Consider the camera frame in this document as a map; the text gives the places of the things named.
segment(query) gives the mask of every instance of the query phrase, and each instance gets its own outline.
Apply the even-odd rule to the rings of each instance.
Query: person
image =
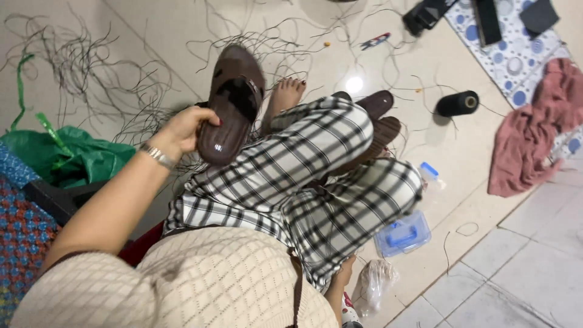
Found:
[[[14,327],[338,327],[355,251],[421,199],[409,163],[368,161],[304,187],[372,142],[367,113],[324,97],[298,105],[305,82],[281,81],[269,134],[236,161],[185,183],[162,239],[132,268],[116,254],[155,198],[172,161],[196,150],[210,109],[173,117],[56,238]],[[323,295],[320,291],[329,283]]]

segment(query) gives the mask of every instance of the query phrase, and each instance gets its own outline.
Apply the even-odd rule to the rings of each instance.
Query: cream knit sweater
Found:
[[[134,269],[105,253],[48,270],[11,326],[338,327],[326,299],[298,272],[285,245],[244,228],[204,228],[155,244]]]

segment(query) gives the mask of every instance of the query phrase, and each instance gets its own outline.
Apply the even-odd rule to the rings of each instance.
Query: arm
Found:
[[[352,264],[356,260],[356,256],[350,256],[344,263],[340,271],[338,271],[330,281],[330,287],[324,293],[324,297],[330,303],[332,311],[336,315],[339,327],[342,327],[342,295],[344,294],[344,287],[348,285],[350,276],[352,276]]]
[[[173,117],[148,144],[178,161],[185,152],[195,150],[196,129],[205,120],[221,124],[210,109],[190,107]],[[136,153],[65,225],[41,272],[75,251],[119,253],[169,174],[170,170],[148,154]]]

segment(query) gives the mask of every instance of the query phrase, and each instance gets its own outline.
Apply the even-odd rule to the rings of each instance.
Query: blue handle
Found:
[[[403,238],[400,239],[393,239],[393,237],[391,235],[387,236],[387,244],[389,244],[390,247],[398,247],[401,244],[404,244],[406,242],[410,242],[411,240],[414,240],[415,238],[417,238],[417,227],[412,226],[411,227],[411,234],[408,236],[405,236]]]

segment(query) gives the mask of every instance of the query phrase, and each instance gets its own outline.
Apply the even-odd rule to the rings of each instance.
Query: silver watch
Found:
[[[139,150],[145,151],[148,155],[150,155],[153,159],[157,160],[158,163],[162,164],[162,166],[164,166],[168,170],[174,169],[174,167],[177,164],[176,161],[170,159],[168,156],[162,153],[161,150],[159,150],[156,147],[152,147],[145,142],[140,146]]]

